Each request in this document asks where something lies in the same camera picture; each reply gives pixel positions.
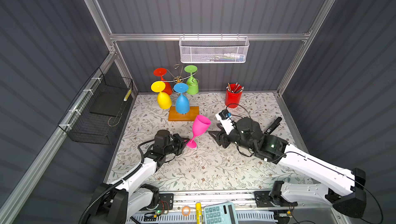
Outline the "pink wine glass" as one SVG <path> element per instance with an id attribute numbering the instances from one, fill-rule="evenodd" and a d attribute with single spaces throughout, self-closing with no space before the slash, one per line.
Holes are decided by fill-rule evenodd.
<path id="1" fill-rule="evenodd" d="M 197 115 L 192 126 L 193 138 L 187 143 L 187 147 L 197 148 L 195 138 L 204 134 L 210 125 L 211 121 L 209 118 L 203 115 Z"/>

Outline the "gold rack with wooden base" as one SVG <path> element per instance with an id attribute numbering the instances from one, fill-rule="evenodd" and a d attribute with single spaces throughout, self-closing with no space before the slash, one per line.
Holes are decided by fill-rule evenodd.
<path id="1" fill-rule="evenodd" d="M 177 83 L 185 83 L 187 82 L 187 79 L 190 77 L 190 73 L 185 72 L 185 67 L 183 67 L 181 64 L 175 64 L 174 65 L 174 69 L 181 69 L 181 73 L 179 76 L 173 76 L 174 79 L 172 81 L 170 81 L 171 83 L 175 83 L 175 85 Z M 198 107 L 191 107 L 190 106 L 190 111 L 187 114 L 179 114 L 176 111 L 176 107 L 175 105 L 171 107 L 170 112 L 169 112 L 169 121 L 172 122 L 187 122 L 187 121 L 194 121 L 194 119 L 196 118 L 196 116 L 199 114 L 199 108 Z"/>

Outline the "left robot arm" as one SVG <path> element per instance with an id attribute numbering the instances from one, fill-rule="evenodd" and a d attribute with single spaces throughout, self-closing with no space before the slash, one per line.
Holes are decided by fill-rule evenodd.
<path id="1" fill-rule="evenodd" d="M 142 209 L 167 210 L 160 199 L 159 188 L 145 180 L 167 163 L 166 156 L 179 156 L 189 139 L 168 130 L 159 130 L 152 140 L 138 145 L 141 161 L 119 180 L 102 183 L 83 211 L 80 224 L 124 224 Z"/>

